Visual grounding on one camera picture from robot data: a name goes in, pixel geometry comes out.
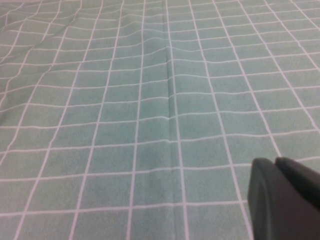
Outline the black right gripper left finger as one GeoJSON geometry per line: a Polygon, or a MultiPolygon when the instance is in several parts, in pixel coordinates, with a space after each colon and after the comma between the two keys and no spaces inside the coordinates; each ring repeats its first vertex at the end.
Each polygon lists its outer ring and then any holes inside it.
{"type": "Polygon", "coordinates": [[[275,161],[255,158],[252,162],[247,201],[253,238],[318,240],[320,199],[305,199],[275,161]]]}

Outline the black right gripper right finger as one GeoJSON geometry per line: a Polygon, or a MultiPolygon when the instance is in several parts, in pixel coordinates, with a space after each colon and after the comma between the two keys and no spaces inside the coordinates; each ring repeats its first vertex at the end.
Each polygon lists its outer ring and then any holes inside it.
{"type": "Polygon", "coordinates": [[[320,174],[287,157],[277,157],[275,165],[306,200],[320,199],[320,174]]]}

